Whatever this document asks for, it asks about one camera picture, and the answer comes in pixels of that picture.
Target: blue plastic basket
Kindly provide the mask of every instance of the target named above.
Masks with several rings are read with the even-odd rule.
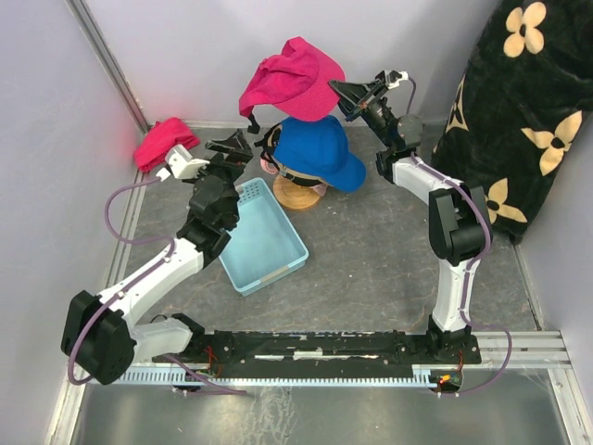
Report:
[[[237,191],[239,223],[220,258],[233,287],[246,297],[303,267],[309,251],[263,179]]]

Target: cap brim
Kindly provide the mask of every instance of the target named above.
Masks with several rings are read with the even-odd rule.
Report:
[[[318,121],[332,112],[339,97],[330,88],[328,82],[346,79],[342,68],[334,60],[317,48],[313,48],[313,50],[319,62],[319,73],[315,83],[304,93],[284,102],[273,104],[287,115],[306,122]]]
[[[346,193],[356,192],[364,183],[367,169],[360,159],[348,153],[346,164],[338,172],[324,175],[322,179],[332,187]]]

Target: gray floor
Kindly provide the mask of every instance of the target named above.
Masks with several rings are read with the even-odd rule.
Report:
[[[196,132],[205,142],[223,139],[233,130]],[[364,186],[350,195],[330,189],[316,208],[287,212],[309,249],[304,268],[243,298],[215,261],[174,288],[145,321],[158,313],[184,312],[208,329],[423,331],[438,281],[437,261],[428,244],[427,208],[376,173],[374,156],[383,146],[370,130],[348,128],[347,135],[351,150],[367,166]],[[425,130],[424,159],[430,158],[439,136],[437,127]],[[202,146],[192,150],[194,156],[204,151]],[[254,159],[240,182],[256,176],[268,184],[273,181]],[[174,234],[183,225],[190,196],[191,185],[173,180],[150,187],[135,236]],[[134,247],[127,272],[160,248]],[[536,328],[515,252],[502,236],[495,238],[478,269],[471,315],[481,324]]]
[[[489,377],[465,371],[468,387]],[[248,392],[186,399],[167,387],[91,385],[72,444],[569,444],[546,370],[508,371],[459,399],[404,388]]]

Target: blue cap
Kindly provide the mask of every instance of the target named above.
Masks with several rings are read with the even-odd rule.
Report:
[[[343,192],[354,192],[364,183],[364,164],[348,151],[344,128],[334,116],[304,122],[287,118],[274,157],[296,172],[318,176]]]

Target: flower pattern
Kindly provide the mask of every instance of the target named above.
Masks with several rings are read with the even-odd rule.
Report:
[[[546,176],[560,165],[564,153],[571,147],[582,121],[583,113],[579,110],[560,122],[554,133],[536,132],[531,128],[521,129],[537,148],[545,150],[539,159],[539,169],[542,175]]]
[[[544,49],[544,34],[537,28],[546,18],[546,6],[541,2],[532,3],[525,12],[516,7],[507,17],[507,31],[511,33],[504,42],[504,54],[518,57],[525,48],[531,54]]]
[[[461,128],[462,130],[470,131],[467,128],[467,122],[465,121],[465,116],[463,115],[463,83],[465,82],[465,76],[461,79],[460,85],[457,87],[457,94],[455,95],[455,102],[453,102],[453,106],[451,107],[451,112],[448,117],[447,121],[447,128],[445,129],[445,134],[451,128]]]
[[[523,212],[514,207],[505,204],[509,196],[509,179],[503,178],[500,181],[492,184],[488,195],[486,197],[486,206],[488,207],[488,216],[490,222],[494,223],[498,216],[509,218],[518,223],[527,223],[527,218]]]

